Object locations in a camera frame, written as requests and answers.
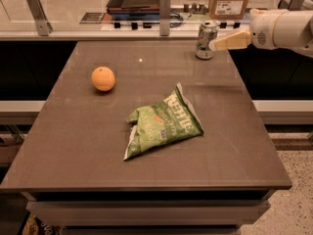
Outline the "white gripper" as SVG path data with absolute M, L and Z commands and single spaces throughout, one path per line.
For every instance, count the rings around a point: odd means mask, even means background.
M 256 48 L 273 50 L 274 28 L 278 18 L 276 10 L 251 9 L 249 31 L 235 30 L 228 33 L 218 33 L 209 42 L 212 51 L 245 49 L 250 43 Z

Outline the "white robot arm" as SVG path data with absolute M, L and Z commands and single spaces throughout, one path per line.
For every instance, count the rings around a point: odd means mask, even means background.
M 313 12 L 250 10 L 248 30 L 235 30 L 217 36 L 209 43 L 213 51 L 245 49 L 252 44 L 258 49 L 288 49 L 313 57 Z

